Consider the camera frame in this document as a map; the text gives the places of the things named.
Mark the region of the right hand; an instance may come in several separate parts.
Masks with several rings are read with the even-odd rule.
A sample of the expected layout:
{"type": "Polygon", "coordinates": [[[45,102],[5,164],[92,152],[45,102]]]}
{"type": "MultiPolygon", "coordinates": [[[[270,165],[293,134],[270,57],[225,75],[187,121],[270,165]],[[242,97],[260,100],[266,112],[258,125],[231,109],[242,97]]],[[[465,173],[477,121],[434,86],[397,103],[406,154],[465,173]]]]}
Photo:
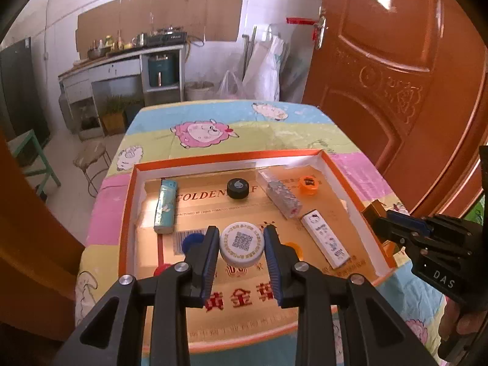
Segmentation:
{"type": "Polygon", "coordinates": [[[441,359],[456,365],[487,365],[487,310],[465,307],[447,296],[438,333],[441,359]]]}

